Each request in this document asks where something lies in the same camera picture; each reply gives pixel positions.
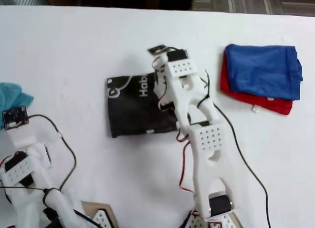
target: folded cloth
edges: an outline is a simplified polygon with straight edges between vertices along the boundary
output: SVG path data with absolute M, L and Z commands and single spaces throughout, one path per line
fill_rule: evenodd
M 275 111 L 283 115 L 288 115 L 292 108 L 291 100 L 279 98 L 275 98 L 274 100 L 268 100 L 266 97 L 259 97 L 252 94 L 236 93 L 232 91 L 228 83 L 228 70 L 225 53 L 222 62 L 220 89 L 225 94 L 239 101 L 243 101 L 252 105 L 259 105 L 268 110 Z
M 231 90 L 262 97 L 300 99 L 302 66 L 294 46 L 225 49 Z
M 22 88 L 17 84 L 0 83 L 0 112 L 18 106 L 28 107 L 33 97 L 22 93 Z M 3 128 L 2 114 L 0 114 L 0 129 Z

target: blue cloth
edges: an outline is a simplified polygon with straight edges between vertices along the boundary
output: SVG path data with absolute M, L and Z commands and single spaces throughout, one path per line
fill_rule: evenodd
M 4 127 L 1 112 L 13 107 L 28 107 L 33 97 L 22 93 L 22 88 L 17 84 L 0 83 L 0 129 Z
M 262 97 L 300 99 L 302 66 L 294 46 L 238 46 L 225 49 L 232 91 Z

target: floor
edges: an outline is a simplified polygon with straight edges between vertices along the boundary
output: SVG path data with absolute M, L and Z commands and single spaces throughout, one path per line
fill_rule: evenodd
M 315 0 L 194 0 L 195 11 L 315 16 Z

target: teal cloth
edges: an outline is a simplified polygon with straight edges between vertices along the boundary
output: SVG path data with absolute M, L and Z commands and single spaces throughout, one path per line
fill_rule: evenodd
M 0 112 L 18 107 L 29 107 L 34 97 L 22 93 L 20 85 L 12 83 L 0 83 Z M 0 129 L 4 127 L 2 114 L 0 114 Z

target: red cloth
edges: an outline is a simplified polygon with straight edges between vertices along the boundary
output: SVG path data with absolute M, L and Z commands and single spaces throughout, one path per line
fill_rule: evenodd
M 223 55 L 223 62 L 222 62 L 222 71 L 221 71 L 221 83 L 220 89 L 225 94 L 229 95 L 232 98 L 235 98 L 239 101 L 243 101 L 249 103 L 251 105 L 259 105 L 268 110 L 278 112 L 283 115 L 288 115 L 292 108 L 292 101 L 275 98 L 274 100 L 268 100 L 265 97 L 259 97 L 252 94 L 245 94 L 245 93 L 237 93 L 233 92 L 230 89 L 228 83 L 228 73 L 227 73 L 227 61 L 226 61 L 226 54 L 224 52 Z

